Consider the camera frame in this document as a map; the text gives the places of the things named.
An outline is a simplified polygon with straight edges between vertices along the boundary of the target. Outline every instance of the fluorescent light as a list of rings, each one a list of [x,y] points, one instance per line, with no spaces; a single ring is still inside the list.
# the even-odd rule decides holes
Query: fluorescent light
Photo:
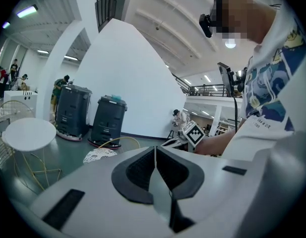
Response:
[[[5,22],[4,25],[3,25],[3,28],[5,29],[7,26],[9,26],[9,23]]]
[[[208,82],[211,82],[210,78],[208,78],[207,75],[205,75],[204,77],[208,80]]]
[[[64,58],[68,58],[68,59],[71,59],[71,60],[78,61],[78,59],[77,59],[77,58],[72,58],[72,57],[68,57],[68,56],[64,56]]]
[[[44,54],[49,54],[49,52],[44,51],[44,50],[37,50],[37,52],[39,52],[39,53],[44,53]]]
[[[235,39],[228,39],[228,40],[226,40],[226,47],[228,49],[233,49],[235,46],[236,46]]]
[[[186,81],[189,85],[191,85],[191,83],[187,79],[184,79],[184,81]]]
[[[32,14],[32,13],[36,12],[36,11],[37,11],[37,7],[35,5],[33,5],[33,6],[30,6],[30,7],[26,8],[26,9],[18,12],[17,16],[19,18],[22,18],[22,17],[25,17],[25,16],[27,16],[29,14]]]

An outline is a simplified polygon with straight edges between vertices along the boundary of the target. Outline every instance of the dark floor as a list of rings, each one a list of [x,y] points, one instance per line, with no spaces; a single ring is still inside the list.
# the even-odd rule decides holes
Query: dark floor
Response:
[[[60,179],[67,176],[71,172],[75,171],[77,168],[83,165],[83,159],[88,154],[89,151],[95,149],[94,146],[90,145],[87,142],[91,130],[87,135],[84,136],[81,142],[72,142],[62,139],[58,136],[46,146],[43,150],[34,152],[38,157],[43,159],[43,151],[45,155],[45,163],[47,169],[61,169]],[[143,139],[135,138],[140,143],[141,147],[145,146],[156,146],[161,145],[164,141],[161,140],[152,140],[152,139]],[[129,151],[136,149],[137,145],[132,140],[123,139],[120,141],[122,145],[118,153],[123,151]],[[38,159],[34,156],[31,156],[28,153],[25,153],[26,159],[28,160],[33,171],[43,170],[43,166]],[[13,157],[10,157],[0,166],[1,176],[3,183],[6,187],[6,191],[10,198],[16,199],[19,202],[22,202],[24,205],[29,206],[33,200],[37,197],[42,190],[35,183],[34,179],[30,176],[30,173],[27,169],[26,163],[23,159],[21,153],[15,154],[16,163],[19,166],[20,172],[17,170],[17,167],[14,166]],[[58,172],[53,172],[48,174],[48,180],[50,185],[57,181]],[[37,179],[40,181],[43,187],[48,187],[45,174],[36,175]]]

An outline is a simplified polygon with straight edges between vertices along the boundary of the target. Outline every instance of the person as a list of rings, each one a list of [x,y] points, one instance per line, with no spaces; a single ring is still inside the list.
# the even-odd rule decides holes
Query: person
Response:
[[[26,79],[27,79],[27,74],[24,74],[22,77],[15,79],[14,82],[11,82],[12,84],[11,90],[12,91],[22,90],[22,88],[26,86],[26,83],[25,83]]]
[[[176,127],[178,126],[178,129],[182,129],[187,125],[188,119],[185,112],[180,112],[178,109],[175,109],[173,116],[175,117],[173,120],[173,125],[176,125]]]
[[[4,97],[6,83],[8,81],[8,74],[6,70],[0,66],[0,99]]]
[[[207,138],[195,152],[252,161],[257,151],[295,132],[288,99],[306,93],[292,83],[306,70],[306,34],[285,2],[277,9],[258,0],[214,0],[210,18],[217,32],[240,33],[257,46],[247,66],[238,132]],[[296,130],[302,126],[295,124]]]
[[[56,106],[58,105],[61,87],[63,85],[67,85],[70,77],[68,75],[64,76],[63,78],[57,79],[54,83],[54,90],[53,90],[53,98],[52,104],[54,106],[54,112],[56,111]]]
[[[17,73],[18,65],[17,65],[17,59],[14,60],[14,63],[10,67],[10,78],[11,82],[15,79],[16,73]]]

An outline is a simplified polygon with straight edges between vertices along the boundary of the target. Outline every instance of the gold wire chair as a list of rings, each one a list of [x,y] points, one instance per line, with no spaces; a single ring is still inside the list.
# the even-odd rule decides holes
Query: gold wire chair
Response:
[[[19,120],[19,119],[23,119],[23,118],[34,118],[34,113],[32,112],[32,110],[26,106],[24,103],[20,102],[20,101],[8,101],[3,103],[0,106],[0,121],[1,120],[5,120],[8,119],[10,121],[10,123]],[[0,139],[3,142],[3,144],[8,147],[11,148],[3,139],[4,137],[4,132],[0,133]],[[45,190],[45,188],[41,185],[41,183],[38,181],[38,179],[36,178],[36,174],[43,174],[45,173],[45,177],[46,177],[46,181],[47,181],[47,185],[49,186],[49,181],[48,181],[48,177],[47,177],[47,173],[48,172],[58,172],[58,177],[57,177],[57,181],[59,180],[59,176],[61,173],[61,169],[52,169],[52,170],[47,170],[46,165],[45,165],[45,154],[44,154],[44,149],[43,149],[43,159],[41,160],[37,155],[30,153],[31,156],[34,156],[36,159],[38,159],[42,165],[43,165],[43,170],[42,171],[32,171],[29,163],[27,162],[27,159],[24,155],[24,153],[22,152],[22,156],[23,159],[26,163],[27,168],[30,171],[31,176],[33,177],[33,179],[35,180],[35,182],[38,184],[38,186],[42,189]],[[12,156],[13,156],[13,160],[14,160],[14,171],[16,176],[19,178],[17,172],[16,172],[16,168],[18,169],[18,172],[20,173],[20,168],[17,165],[17,161],[15,158],[15,151],[12,150]],[[21,183],[23,185],[25,185],[27,188],[29,188],[31,191],[33,191],[28,184],[26,183],[25,179],[24,179],[25,184],[21,181]]]

